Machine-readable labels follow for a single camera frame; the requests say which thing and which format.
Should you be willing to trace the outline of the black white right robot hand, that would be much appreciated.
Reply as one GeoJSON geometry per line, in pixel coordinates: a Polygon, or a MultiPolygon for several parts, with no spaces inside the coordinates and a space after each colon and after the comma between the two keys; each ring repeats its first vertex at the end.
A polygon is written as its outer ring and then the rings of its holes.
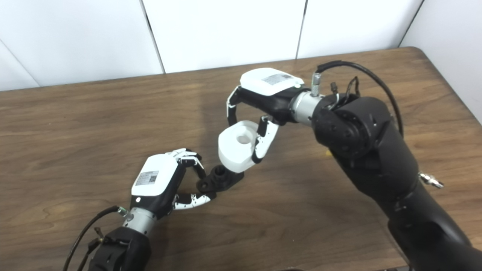
{"type": "Polygon", "coordinates": [[[265,113],[260,117],[249,156],[255,164],[263,160],[278,128],[297,122],[293,104],[306,90],[302,79],[270,67],[253,69],[241,76],[239,86],[227,98],[227,121],[229,126],[237,122],[236,106],[241,103],[265,113]]]}

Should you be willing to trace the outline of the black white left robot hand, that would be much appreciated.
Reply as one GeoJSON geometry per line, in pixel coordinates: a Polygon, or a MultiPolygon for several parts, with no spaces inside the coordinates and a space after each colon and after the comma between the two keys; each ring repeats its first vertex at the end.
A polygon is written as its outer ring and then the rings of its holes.
{"type": "Polygon", "coordinates": [[[147,158],[131,187],[130,209],[149,211],[157,219],[173,210],[204,205],[217,197],[215,192],[178,193],[188,168],[199,178],[206,177],[202,157],[191,149],[176,149],[147,158]]]}

